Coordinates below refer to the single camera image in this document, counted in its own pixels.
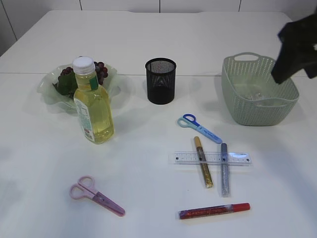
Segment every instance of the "blue scissors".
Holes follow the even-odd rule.
[[[222,140],[213,134],[211,131],[208,129],[204,128],[202,125],[198,124],[196,121],[196,117],[192,114],[185,114],[183,117],[179,118],[177,120],[177,124],[180,127],[190,127],[199,133],[203,134],[205,137],[209,138],[210,140],[214,141],[217,144],[221,144]]]

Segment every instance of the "red glitter pen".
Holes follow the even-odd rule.
[[[215,207],[205,207],[179,212],[179,219],[190,219],[196,217],[207,217],[226,213],[247,211],[250,209],[249,203],[229,204]]]

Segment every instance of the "black mesh pen holder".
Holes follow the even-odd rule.
[[[176,63],[170,59],[156,58],[148,61],[145,69],[149,101],[160,105],[173,101]]]

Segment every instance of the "clear plastic ruler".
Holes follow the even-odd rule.
[[[199,165],[205,163],[209,165],[221,165],[221,152],[204,152],[206,161],[200,161],[197,152],[174,152],[170,156],[170,162],[176,165]],[[230,166],[250,166],[251,158],[248,153],[228,153],[227,164]]]

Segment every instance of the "basket handle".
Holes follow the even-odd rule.
[[[259,60],[259,58],[261,57],[260,55],[258,55],[258,54],[256,54],[256,53],[243,52],[243,53],[239,53],[239,54],[234,55],[234,56],[233,56],[233,59],[234,59],[235,61],[238,61],[238,60],[236,60],[236,57],[238,57],[238,56],[256,56],[256,57],[258,57],[257,59],[250,60],[250,61],[257,61],[257,60]]]

